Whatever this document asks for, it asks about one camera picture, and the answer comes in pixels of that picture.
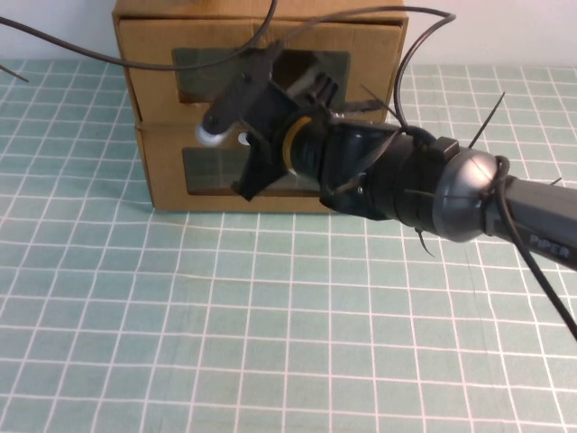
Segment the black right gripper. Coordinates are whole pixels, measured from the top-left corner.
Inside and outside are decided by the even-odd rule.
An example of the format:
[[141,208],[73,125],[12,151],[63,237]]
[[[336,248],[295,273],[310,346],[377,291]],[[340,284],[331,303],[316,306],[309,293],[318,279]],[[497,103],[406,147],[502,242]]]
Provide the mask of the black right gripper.
[[252,154],[232,190],[246,201],[252,201],[288,170],[282,157],[283,136],[296,117],[298,103],[274,81],[252,105]]

